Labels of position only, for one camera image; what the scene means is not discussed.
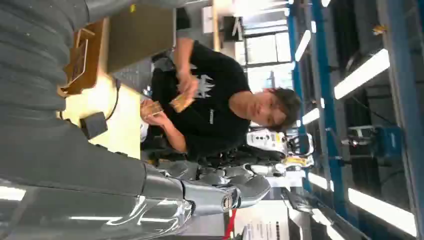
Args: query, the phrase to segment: black device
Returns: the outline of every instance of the black device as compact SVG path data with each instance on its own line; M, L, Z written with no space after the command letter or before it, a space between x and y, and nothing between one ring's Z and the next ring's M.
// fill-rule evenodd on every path
M103 112L97 112L88 117L81 118L80 122L81 130L89 140L108 130L105 114Z

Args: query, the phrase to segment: table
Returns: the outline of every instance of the table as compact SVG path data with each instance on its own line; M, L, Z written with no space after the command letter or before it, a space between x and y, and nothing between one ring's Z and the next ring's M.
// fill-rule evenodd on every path
M97 83L82 94L72 95L66 99L64 119L80 125L80 119L97 112L104 112L107 117L116 101L114 80L106 73L108 60L109 20L104 21L104 29L97 70ZM131 88L122 85L119 101L112 118L107 122L108 131L90 140L111 152L121 152L129 157L140 159L140 100L141 96Z

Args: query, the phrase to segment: man's hand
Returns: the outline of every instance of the man's hand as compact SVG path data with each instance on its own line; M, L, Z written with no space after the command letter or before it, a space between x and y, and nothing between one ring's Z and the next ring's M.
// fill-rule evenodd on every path
M159 126L164 128L171 123L170 119L164 112L159 112L153 116L143 118L143 121L152 126Z
M181 71L177 74L179 85L178 90L185 94L187 99L193 99L198 91L199 81L190 71Z
M141 119L152 126L160 126L160 127L164 127L165 125L169 124L171 122L171 120L168 118L168 116L162 111L159 113L156 113L154 115L148 115L143 108L145 108L146 106L149 106L153 104L153 101L150 99L145 99L141 104L140 104L140 117Z

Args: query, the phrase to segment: man's arm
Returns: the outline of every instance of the man's arm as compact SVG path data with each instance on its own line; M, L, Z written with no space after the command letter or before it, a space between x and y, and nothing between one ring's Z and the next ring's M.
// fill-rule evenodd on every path
M192 57L195 41L188 37L179 37L176 40L174 61L176 70L180 74L190 73L190 58Z
M161 126L166 134L166 138L171 146L180 153L187 152L186 138L184 135L169 121Z

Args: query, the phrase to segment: window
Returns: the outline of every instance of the window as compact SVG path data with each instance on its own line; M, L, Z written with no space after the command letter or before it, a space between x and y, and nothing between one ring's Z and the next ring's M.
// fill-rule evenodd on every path
M275 35L247 38L248 64L278 62Z
M247 69L250 90L258 93L266 88L293 89L292 70L291 63L250 67Z

